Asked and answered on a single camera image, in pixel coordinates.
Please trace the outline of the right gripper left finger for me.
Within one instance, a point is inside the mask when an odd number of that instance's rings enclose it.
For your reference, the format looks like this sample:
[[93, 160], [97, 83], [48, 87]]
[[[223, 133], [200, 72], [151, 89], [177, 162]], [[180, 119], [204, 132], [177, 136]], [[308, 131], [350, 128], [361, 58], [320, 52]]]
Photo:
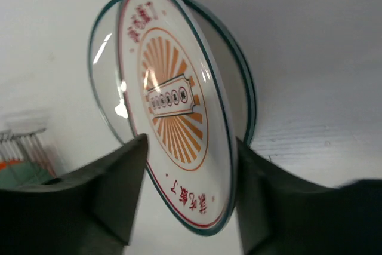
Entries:
[[1, 190], [2, 254], [122, 254], [149, 151], [140, 134], [41, 185]]

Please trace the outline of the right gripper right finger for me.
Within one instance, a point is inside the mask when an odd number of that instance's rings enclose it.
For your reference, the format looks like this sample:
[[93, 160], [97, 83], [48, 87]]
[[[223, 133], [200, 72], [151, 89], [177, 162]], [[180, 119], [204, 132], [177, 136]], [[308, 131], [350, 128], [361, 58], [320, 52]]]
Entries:
[[380, 254], [381, 180], [329, 188], [238, 148], [236, 210], [245, 254]]

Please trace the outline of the orange sunburst plate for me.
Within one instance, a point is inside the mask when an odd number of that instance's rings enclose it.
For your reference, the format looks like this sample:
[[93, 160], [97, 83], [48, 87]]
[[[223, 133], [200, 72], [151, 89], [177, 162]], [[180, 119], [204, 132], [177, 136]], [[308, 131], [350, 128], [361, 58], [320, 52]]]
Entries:
[[205, 35], [182, 0], [121, 0], [116, 37], [128, 122], [149, 141], [147, 173], [182, 225], [213, 236], [234, 209], [238, 154]]

